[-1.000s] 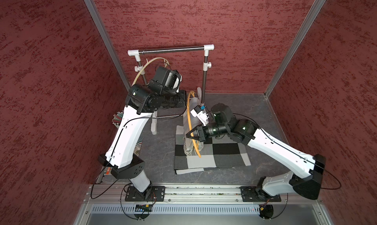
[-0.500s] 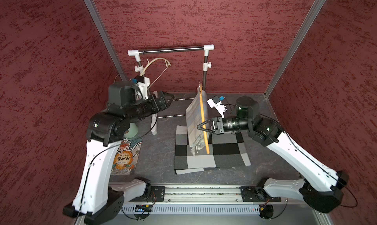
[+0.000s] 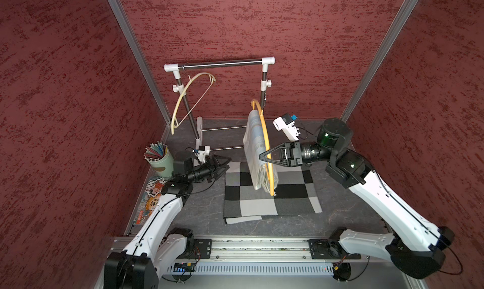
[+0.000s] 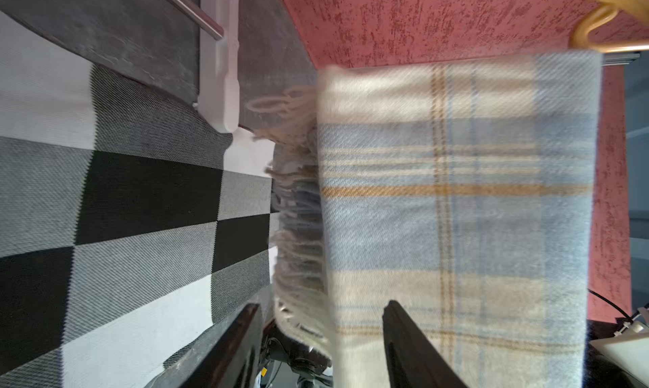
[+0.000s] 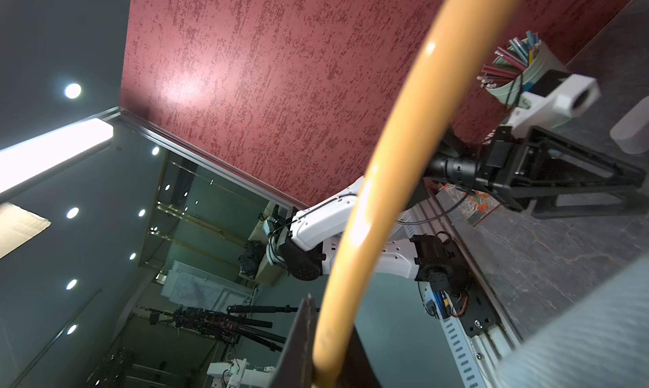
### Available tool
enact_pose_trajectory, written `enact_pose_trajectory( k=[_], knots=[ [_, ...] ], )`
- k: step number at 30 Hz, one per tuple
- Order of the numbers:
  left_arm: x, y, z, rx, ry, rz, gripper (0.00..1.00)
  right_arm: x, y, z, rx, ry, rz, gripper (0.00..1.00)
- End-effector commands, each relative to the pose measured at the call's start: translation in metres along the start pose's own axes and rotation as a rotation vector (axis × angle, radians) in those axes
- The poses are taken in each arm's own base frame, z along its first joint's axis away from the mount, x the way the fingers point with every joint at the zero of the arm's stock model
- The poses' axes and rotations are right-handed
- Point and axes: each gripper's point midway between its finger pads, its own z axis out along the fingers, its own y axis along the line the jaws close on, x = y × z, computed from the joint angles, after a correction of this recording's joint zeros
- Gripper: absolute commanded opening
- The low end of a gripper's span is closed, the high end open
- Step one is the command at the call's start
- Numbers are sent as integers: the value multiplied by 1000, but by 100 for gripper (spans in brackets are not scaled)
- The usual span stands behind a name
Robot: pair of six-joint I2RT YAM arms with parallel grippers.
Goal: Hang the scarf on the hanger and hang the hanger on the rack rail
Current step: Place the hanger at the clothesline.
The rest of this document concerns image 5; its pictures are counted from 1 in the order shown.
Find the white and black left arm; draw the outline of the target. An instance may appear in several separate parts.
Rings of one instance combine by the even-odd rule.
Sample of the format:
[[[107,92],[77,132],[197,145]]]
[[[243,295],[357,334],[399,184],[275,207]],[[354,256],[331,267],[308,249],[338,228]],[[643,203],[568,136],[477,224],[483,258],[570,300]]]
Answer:
[[[448,132],[424,177],[452,185],[466,196],[494,198],[514,212],[537,219],[636,215],[647,212],[641,193],[644,170],[553,134],[531,128],[517,139],[507,126],[478,149]],[[269,253],[297,279],[312,281],[331,272],[346,240],[361,249],[371,222],[353,209],[368,209],[368,185],[358,180],[323,202],[301,210],[271,232]],[[450,238],[415,235],[385,242],[378,273],[429,283],[436,292],[467,297],[473,278]]]

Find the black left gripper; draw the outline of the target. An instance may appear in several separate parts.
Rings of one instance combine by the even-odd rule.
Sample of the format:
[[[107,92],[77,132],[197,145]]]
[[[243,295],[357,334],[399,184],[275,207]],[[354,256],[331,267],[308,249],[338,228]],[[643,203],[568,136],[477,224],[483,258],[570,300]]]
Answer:
[[[648,197],[639,190],[646,172],[576,144],[539,126],[522,139],[500,126],[481,150],[477,189],[508,210],[532,217],[567,219],[645,215]]]

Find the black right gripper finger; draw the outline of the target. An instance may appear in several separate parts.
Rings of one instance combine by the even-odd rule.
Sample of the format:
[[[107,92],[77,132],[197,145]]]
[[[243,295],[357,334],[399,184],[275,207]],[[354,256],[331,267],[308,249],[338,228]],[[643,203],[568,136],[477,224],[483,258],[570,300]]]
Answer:
[[[311,296],[304,298],[270,382],[271,387],[380,387],[357,329],[319,321]]]

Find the orange plastic hanger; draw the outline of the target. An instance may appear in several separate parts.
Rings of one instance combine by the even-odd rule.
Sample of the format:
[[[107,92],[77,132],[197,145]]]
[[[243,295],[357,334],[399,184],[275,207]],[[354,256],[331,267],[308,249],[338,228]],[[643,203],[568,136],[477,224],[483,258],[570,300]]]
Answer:
[[[444,0],[368,164],[319,315],[342,333],[396,219],[521,0]]]

